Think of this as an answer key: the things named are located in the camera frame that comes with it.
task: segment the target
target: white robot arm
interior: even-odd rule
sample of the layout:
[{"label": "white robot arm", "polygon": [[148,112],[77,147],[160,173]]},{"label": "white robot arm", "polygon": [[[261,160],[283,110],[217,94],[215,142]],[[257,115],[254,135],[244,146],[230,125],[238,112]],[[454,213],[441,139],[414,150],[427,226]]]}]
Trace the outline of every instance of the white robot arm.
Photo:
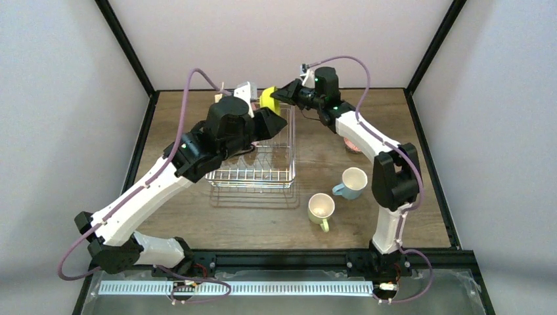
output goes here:
[{"label": "white robot arm", "polygon": [[[340,98],[334,68],[322,67],[309,73],[307,66],[302,65],[301,71],[307,71],[302,75],[303,82],[295,79],[271,97],[301,110],[316,110],[323,125],[352,141],[373,162],[372,192],[380,208],[369,247],[377,257],[376,271],[392,268],[400,255],[400,237],[407,217],[405,210],[416,201],[419,192],[416,174],[393,147],[405,154],[420,172],[416,147],[400,144],[366,121],[358,121],[355,108]],[[307,84],[309,76],[314,77],[315,88]],[[396,171],[395,166],[400,167],[400,171]]]},{"label": "white robot arm", "polygon": [[[286,120],[268,108],[252,110],[251,99],[257,91],[250,84],[238,89],[237,96],[225,96],[212,104],[206,120],[181,136],[170,162],[167,159],[174,143],[117,200],[96,213],[82,212],[75,217],[82,234],[98,226],[87,237],[92,263],[109,274],[138,265],[162,265],[177,274],[190,268],[193,253],[183,239],[154,238],[136,229],[167,200],[218,169],[224,160],[249,152],[252,142],[273,138],[286,126]],[[120,208],[110,216],[117,205]]]}]

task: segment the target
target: wooden surface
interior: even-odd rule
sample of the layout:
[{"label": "wooden surface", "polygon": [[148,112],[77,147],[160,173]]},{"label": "wooden surface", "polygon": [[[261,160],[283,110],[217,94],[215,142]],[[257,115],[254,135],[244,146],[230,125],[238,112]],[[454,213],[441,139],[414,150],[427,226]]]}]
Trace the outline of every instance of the wooden surface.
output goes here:
[{"label": "wooden surface", "polygon": [[[356,105],[361,90],[342,91]],[[213,92],[191,92],[186,129],[206,117]],[[173,142],[182,92],[161,93],[141,158],[140,179]],[[419,146],[402,90],[371,90],[362,106],[363,116],[385,135],[400,143]],[[307,116],[315,117],[315,112]],[[373,236],[378,204],[370,185],[356,200],[333,196],[336,210],[329,220],[330,232],[307,218],[307,202],[318,192],[331,194],[344,169],[360,167],[371,182],[372,163],[362,154],[348,153],[341,137],[318,121],[296,111],[296,178],[291,188],[238,192],[213,188],[204,179],[181,192],[148,218],[139,231],[151,236],[180,236],[193,248],[206,249],[317,249],[367,247]],[[411,213],[404,229],[408,247],[448,247],[449,240],[431,180],[420,151],[425,185],[422,207]]]}]

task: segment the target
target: mug with blue handle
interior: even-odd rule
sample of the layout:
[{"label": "mug with blue handle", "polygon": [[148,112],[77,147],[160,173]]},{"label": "mug with blue handle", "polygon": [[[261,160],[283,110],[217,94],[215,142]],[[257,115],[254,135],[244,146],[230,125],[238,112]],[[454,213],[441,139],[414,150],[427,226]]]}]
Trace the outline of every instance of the mug with blue handle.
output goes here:
[{"label": "mug with blue handle", "polygon": [[342,183],[332,189],[332,194],[348,200],[358,198],[367,186],[367,175],[357,167],[350,167],[342,173]]}]

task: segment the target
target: cup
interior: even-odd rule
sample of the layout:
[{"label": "cup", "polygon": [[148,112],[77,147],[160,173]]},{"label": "cup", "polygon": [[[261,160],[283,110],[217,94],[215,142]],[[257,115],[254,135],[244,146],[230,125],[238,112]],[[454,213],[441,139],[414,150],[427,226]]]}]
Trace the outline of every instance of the cup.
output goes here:
[{"label": "cup", "polygon": [[323,232],[329,232],[330,218],[334,212],[334,201],[328,194],[315,194],[309,198],[307,204],[307,216],[315,224],[319,224]]},{"label": "cup", "polygon": [[342,183],[332,189],[332,194],[348,200],[358,198],[367,186],[367,175],[357,167],[350,167],[342,173]]}]

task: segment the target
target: white cable tray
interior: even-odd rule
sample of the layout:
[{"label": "white cable tray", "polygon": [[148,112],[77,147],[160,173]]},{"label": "white cable tray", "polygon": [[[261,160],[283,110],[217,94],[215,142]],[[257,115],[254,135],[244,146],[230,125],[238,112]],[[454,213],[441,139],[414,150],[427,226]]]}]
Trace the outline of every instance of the white cable tray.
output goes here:
[{"label": "white cable tray", "polygon": [[[108,281],[100,283],[99,295],[170,295],[174,288],[173,281]],[[370,297],[373,290],[371,281],[235,281],[231,295],[335,295],[350,297]],[[224,285],[202,283],[195,289],[183,288],[174,295],[222,295],[226,293]]]}]

